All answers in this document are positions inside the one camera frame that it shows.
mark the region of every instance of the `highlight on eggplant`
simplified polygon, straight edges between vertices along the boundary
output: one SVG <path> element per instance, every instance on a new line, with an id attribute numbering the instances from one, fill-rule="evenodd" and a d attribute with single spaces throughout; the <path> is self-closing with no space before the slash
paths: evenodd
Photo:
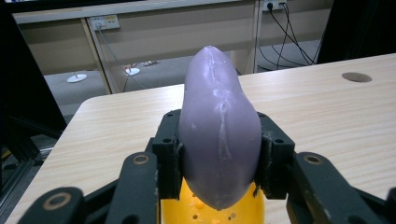
<path id="1" fill-rule="evenodd" d="M 217 210 L 237 203 L 253 180 L 262 128 L 232 61 L 216 47 L 191 59 L 178 134 L 192 192 Z"/>

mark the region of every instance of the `yellow container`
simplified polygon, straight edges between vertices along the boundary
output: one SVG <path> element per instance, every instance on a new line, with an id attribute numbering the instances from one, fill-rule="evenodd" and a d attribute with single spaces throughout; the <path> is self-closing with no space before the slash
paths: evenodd
<path id="1" fill-rule="evenodd" d="M 245 196 L 230 208 L 217 211 L 199 200 L 183 180 L 180 200 L 162 200 L 163 224 L 262 224 L 264 201 L 262 191 L 256 197 L 251 184 Z"/>

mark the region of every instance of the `wooden table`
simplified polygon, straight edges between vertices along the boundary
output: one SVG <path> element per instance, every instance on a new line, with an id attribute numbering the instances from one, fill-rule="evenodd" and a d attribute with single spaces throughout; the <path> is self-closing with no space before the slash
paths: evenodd
<path id="1" fill-rule="evenodd" d="M 370 82 L 342 78 L 363 73 Z M 349 183 L 385 199 L 396 187 L 396 54 L 240 77 L 256 110 L 296 151 L 327 157 Z M 164 113 L 181 108 L 183 85 L 92 98 L 73 117 L 7 223 L 40 195 L 63 186 L 88 194 L 118 178 Z M 285 201 L 266 201 L 266 223 L 288 223 Z"/>

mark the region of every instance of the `electrical outlet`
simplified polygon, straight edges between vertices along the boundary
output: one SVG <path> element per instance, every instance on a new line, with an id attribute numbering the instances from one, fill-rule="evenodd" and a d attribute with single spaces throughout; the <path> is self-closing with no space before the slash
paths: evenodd
<path id="1" fill-rule="evenodd" d="M 283 4 L 286 4 L 287 0 L 264 0 L 263 11 L 269 11 L 268 4 L 272 4 L 272 10 L 281 10 L 283 9 Z"/>
<path id="2" fill-rule="evenodd" d="M 93 30 L 99 30 L 99 27 L 101 30 L 120 28 L 117 15 L 90 17 L 90 21 Z"/>

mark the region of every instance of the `gray floor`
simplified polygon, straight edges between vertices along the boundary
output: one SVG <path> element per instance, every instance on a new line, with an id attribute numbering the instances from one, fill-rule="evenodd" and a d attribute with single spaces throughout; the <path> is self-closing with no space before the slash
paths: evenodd
<path id="1" fill-rule="evenodd" d="M 318 50 L 319 41 L 301 42 L 300 47 L 309 55 L 314 58 Z M 277 51 L 282 49 L 282 46 L 274 46 Z M 302 56 L 302 53 L 294 44 L 287 44 L 284 46 L 282 56 L 288 60 L 280 58 L 271 46 L 262 47 L 262 55 L 259 53 L 259 67 L 258 72 L 263 73 L 276 69 L 288 69 L 290 67 L 298 67 L 308 65 L 307 59 Z M 191 57 L 160 60 L 159 63 L 144 66 L 139 63 L 137 67 L 140 72 L 129 77 L 125 83 L 124 91 L 136 91 L 145 88 L 157 88 L 161 86 L 169 86 L 181 84 L 184 81 L 184 75 L 187 71 Z M 68 83 L 67 79 L 75 73 L 56 74 L 45 76 L 52 94 L 60 107 L 66 122 L 73 118 L 73 115 L 78 110 L 79 106 L 86 100 L 105 95 L 105 87 L 98 71 L 77 71 L 76 74 L 86 74 L 87 78 L 77 83 Z M 44 135 L 39 135 L 33 138 L 33 141 L 39 149 L 52 148 L 56 140 L 50 139 Z M 18 163 L 12 159 L 7 160 L 2 164 L 2 168 L 12 163 Z M 11 198 L 7 202 L 7 206 L 1 208 L 0 224 L 5 223 L 10 212 L 17 204 L 18 200 L 29 186 L 40 166 L 33 166 L 29 172 L 23 177 L 14 190 Z"/>

